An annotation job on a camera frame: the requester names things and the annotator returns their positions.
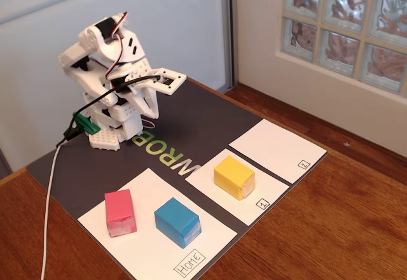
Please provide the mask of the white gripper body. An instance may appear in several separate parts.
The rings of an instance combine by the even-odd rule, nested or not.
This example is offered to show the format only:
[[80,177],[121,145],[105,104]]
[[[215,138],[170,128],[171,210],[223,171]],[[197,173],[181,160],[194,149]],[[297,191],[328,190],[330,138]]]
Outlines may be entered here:
[[156,81],[146,59],[117,65],[109,72],[109,98],[156,98]]

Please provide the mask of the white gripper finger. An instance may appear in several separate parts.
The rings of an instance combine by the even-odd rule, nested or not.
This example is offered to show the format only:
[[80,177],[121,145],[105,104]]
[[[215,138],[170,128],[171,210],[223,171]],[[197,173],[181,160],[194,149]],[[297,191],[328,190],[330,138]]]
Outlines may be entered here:
[[139,94],[131,94],[131,105],[138,110],[141,115],[154,117],[154,111],[149,107],[144,98]]
[[156,91],[150,88],[148,90],[149,90],[149,107],[153,112],[151,118],[159,118],[159,109]]

